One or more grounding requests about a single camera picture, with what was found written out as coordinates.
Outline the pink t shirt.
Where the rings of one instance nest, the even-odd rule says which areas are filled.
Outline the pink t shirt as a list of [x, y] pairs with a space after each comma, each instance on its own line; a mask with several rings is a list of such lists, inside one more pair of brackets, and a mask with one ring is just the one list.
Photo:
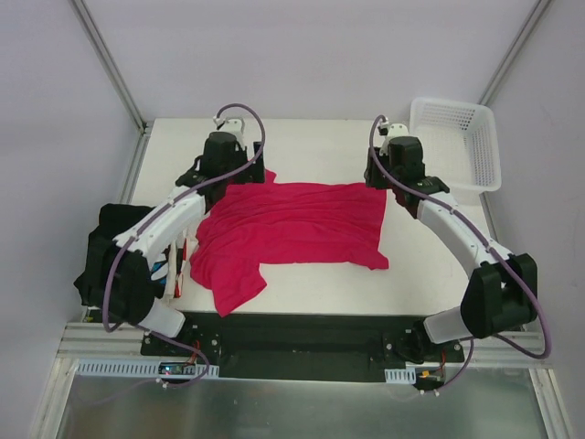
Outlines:
[[343, 263], [387, 270], [378, 249], [387, 195], [363, 183], [230, 185], [197, 228], [191, 279], [222, 317], [267, 286], [263, 264]]

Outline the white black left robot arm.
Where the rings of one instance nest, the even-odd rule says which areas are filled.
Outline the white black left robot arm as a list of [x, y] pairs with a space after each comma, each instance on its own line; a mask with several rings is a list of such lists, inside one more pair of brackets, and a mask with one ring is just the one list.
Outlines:
[[161, 335], [172, 355], [185, 355], [192, 348], [191, 325], [183, 312], [164, 301], [165, 289], [153, 277], [156, 265], [170, 261], [179, 236], [218, 204], [228, 185], [260, 182], [265, 171], [262, 148], [262, 140], [246, 144], [241, 120], [221, 123], [157, 206], [101, 208], [76, 286], [84, 305], [101, 310], [107, 332], [128, 324]]

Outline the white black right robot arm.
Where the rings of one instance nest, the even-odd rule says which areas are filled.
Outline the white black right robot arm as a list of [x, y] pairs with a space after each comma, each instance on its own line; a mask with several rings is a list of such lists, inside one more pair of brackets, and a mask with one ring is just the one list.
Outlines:
[[401, 346], [429, 361], [445, 343], [497, 336], [537, 319], [536, 262], [488, 239], [460, 211], [448, 186], [426, 174], [418, 138], [402, 135], [370, 146], [365, 180], [370, 187], [391, 190], [396, 202], [440, 239], [468, 278], [460, 304], [417, 321]]

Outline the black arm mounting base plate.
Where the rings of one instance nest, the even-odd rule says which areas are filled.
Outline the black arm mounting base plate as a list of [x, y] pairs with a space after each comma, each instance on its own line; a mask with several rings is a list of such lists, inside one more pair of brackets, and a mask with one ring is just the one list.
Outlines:
[[216, 366], [222, 378], [381, 382], [403, 369], [399, 349], [415, 316], [336, 316], [189, 312], [186, 337], [175, 346], [145, 336], [145, 357], [186, 357]]

